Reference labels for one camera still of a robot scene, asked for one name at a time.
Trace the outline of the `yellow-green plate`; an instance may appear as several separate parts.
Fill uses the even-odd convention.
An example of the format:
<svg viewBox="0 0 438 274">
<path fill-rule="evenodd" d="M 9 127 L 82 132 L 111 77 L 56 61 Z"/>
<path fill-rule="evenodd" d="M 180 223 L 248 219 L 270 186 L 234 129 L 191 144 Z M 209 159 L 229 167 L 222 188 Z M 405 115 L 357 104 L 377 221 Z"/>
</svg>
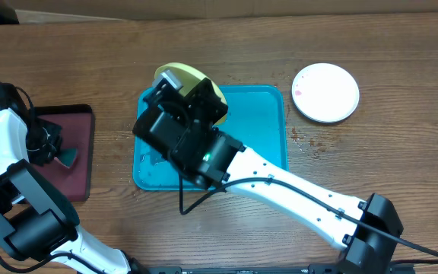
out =
<svg viewBox="0 0 438 274">
<path fill-rule="evenodd" d="M 211 80 L 207 75 L 200 72 L 198 69 L 191 67 L 190 65 L 180 63 L 180 62 L 169 62 L 165 65 L 160 66 L 154 73 L 154 78 L 157 79 L 161 72 L 169 69 L 182 83 L 182 89 L 180 90 L 181 95 L 187 95 L 201 80 L 207 78 Z M 223 95 L 220 88 L 211 80 L 211 85 L 215 94 L 221 99 L 223 104 L 227 105 L 227 100 Z M 215 125 L 220 125 L 226 121 L 227 114 L 223 115 Z"/>
</svg>

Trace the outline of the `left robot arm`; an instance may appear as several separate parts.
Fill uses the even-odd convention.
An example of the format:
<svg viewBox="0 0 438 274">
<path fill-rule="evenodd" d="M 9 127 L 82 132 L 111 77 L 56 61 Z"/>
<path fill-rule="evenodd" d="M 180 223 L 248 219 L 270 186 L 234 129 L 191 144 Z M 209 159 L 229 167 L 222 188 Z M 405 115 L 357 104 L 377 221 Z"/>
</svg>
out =
<svg viewBox="0 0 438 274">
<path fill-rule="evenodd" d="M 26 91 L 0 82 L 0 265 L 28 273 L 61 263 L 77 273 L 146 273 L 80 225 L 68 198 L 37 167 L 58 159 L 72 165 L 76 151 L 62 150 L 62 127 L 37 115 Z"/>
</svg>

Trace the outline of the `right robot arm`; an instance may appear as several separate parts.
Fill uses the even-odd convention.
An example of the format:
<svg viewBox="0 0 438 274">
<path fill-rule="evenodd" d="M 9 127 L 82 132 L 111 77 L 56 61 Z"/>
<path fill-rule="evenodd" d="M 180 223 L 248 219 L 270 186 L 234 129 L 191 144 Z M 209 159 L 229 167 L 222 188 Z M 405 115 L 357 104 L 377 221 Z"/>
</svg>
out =
<svg viewBox="0 0 438 274">
<path fill-rule="evenodd" d="M 252 148 L 214 127 L 228 108 L 208 79 L 187 95 L 177 80 L 157 79 L 144 97 L 147 109 L 133 132 L 169 161 L 180 180 L 207 189 L 214 187 L 264 204 L 289 215 L 340 250 L 337 268 L 342 273 L 389 271 L 399 221 L 370 225 L 369 207 L 387 199 L 363 201 L 335 193 L 265 160 Z"/>
</svg>

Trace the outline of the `white plate with red stain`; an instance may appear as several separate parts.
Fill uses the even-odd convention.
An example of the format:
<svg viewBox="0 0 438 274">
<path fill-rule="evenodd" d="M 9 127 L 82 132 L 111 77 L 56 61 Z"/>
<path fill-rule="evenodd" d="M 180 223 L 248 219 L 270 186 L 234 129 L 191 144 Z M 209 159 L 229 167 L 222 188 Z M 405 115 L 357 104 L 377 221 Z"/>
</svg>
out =
<svg viewBox="0 0 438 274">
<path fill-rule="evenodd" d="M 300 70 L 292 82 L 291 93 L 297 109 L 318 123 L 341 122 L 360 102 L 360 89 L 354 77 L 330 63 L 315 63 Z"/>
</svg>

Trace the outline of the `green and pink sponge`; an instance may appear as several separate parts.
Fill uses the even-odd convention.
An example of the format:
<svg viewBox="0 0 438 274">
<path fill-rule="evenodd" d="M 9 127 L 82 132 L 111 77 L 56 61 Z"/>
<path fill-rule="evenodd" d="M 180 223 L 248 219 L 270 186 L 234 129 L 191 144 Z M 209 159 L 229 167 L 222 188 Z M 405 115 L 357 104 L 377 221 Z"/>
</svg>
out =
<svg viewBox="0 0 438 274">
<path fill-rule="evenodd" d="M 77 159 L 78 150 L 76 148 L 61 149 L 56 153 L 55 159 L 66 168 L 71 168 Z"/>
</svg>

